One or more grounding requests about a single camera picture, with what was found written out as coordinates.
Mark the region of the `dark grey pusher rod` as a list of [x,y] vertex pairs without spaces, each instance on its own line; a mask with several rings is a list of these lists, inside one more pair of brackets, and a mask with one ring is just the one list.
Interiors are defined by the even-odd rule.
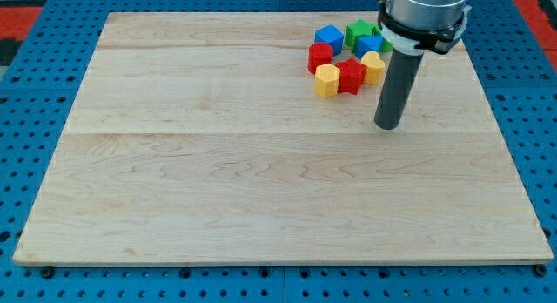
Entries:
[[379,128],[393,130],[399,125],[422,58],[393,50],[374,116]]

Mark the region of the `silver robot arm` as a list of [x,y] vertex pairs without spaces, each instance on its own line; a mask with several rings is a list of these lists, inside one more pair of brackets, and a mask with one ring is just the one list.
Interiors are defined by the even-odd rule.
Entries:
[[446,55],[464,34],[468,0],[378,0],[379,26],[393,46],[374,123],[399,125],[425,52]]

